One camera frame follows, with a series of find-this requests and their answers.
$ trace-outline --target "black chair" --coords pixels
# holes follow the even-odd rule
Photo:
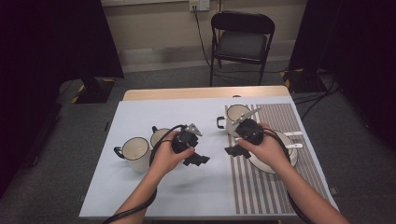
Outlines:
[[[251,14],[235,11],[221,11],[211,20],[212,25],[212,58],[210,64],[210,86],[212,86],[215,58],[221,60],[261,64],[260,79],[262,83],[268,51],[273,39],[275,24],[262,14]],[[223,31],[219,42],[216,32]]]

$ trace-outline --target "hand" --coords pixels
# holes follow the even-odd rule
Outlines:
[[[270,126],[266,123],[260,123],[260,125],[264,129],[270,129]],[[274,171],[276,171],[278,165],[289,163],[280,144],[269,135],[265,135],[258,146],[243,139],[238,140],[238,144],[253,153],[260,161],[269,165]]]
[[[163,139],[163,142],[155,153],[150,170],[153,170],[157,174],[164,176],[175,169],[179,162],[187,159],[194,153],[195,149],[193,147],[187,148],[186,150],[177,154],[173,151],[171,146],[172,140],[177,134],[178,132],[171,132]]]

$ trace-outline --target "wrist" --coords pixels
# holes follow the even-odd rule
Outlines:
[[[166,173],[159,171],[158,169],[155,169],[155,167],[150,167],[148,169],[148,172],[146,173],[146,178],[149,178],[159,183],[161,182],[161,180],[165,175]]]
[[[281,161],[273,164],[271,168],[279,175],[287,173],[289,169],[294,169],[289,161]]]

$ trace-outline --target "mug handle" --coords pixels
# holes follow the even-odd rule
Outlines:
[[[157,127],[155,127],[155,126],[152,126],[152,127],[151,127],[151,130],[152,130],[152,132],[153,132],[153,133],[155,133],[155,132],[157,132],[157,131],[158,131],[158,128],[157,128]]]
[[[222,119],[225,119],[225,118],[224,117],[218,117],[217,118],[218,128],[220,128],[220,129],[224,129],[224,126],[219,125],[219,121],[222,120]]]
[[[114,147],[114,152],[119,156],[121,159],[125,159],[125,157],[121,153],[121,147]]]

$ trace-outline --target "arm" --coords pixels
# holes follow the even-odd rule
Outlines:
[[[177,132],[169,133],[164,140],[172,140]],[[142,203],[145,203],[152,195],[154,190],[160,184],[163,177],[172,171],[177,164],[188,158],[194,152],[194,148],[188,148],[176,154],[172,147],[171,142],[162,142],[161,146],[158,148],[155,154],[154,161],[152,162],[148,172],[143,177],[139,185],[134,189],[132,194],[128,199],[122,204],[122,206],[117,210],[116,214],[127,211],[129,209],[135,208]],[[142,223],[145,217],[147,209],[144,209],[138,213],[132,214],[128,217],[124,217],[113,223],[117,224],[135,224]]]
[[[245,140],[238,144],[269,165],[283,181],[291,198],[314,223],[349,223],[332,205],[318,194],[291,166],[282,147],[271,136],[265,135],[262,143],[252,145]]]

